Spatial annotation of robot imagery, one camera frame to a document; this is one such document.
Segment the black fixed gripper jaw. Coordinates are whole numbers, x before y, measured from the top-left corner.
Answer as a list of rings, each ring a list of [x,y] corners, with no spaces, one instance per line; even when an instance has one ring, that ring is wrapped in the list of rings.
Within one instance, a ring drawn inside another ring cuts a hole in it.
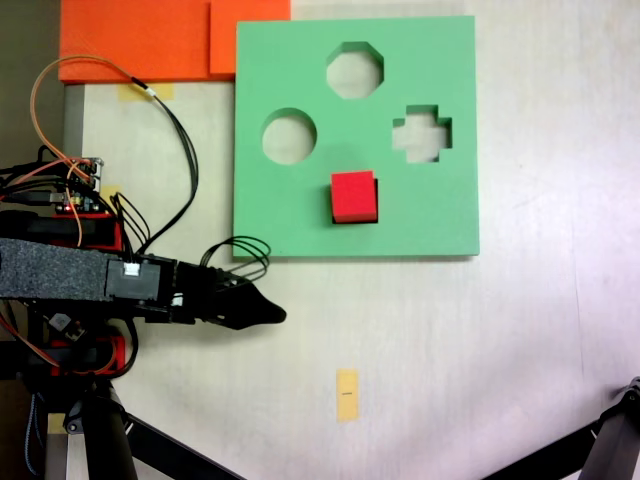
[[[284,321],[287,316],[286,311],[268,300],[252,281],[232,274],[225,277],[221,288],[221,305],[230,304],[255,304],[270,307],[270,321]]]

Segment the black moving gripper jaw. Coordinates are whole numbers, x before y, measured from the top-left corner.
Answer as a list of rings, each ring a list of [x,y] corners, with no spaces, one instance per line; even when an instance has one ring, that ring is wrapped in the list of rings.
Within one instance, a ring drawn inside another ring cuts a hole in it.
[[[219,305],[213,314],[215,324],[236,331],[266,324],[270,318],[270,307],[255,304]]]

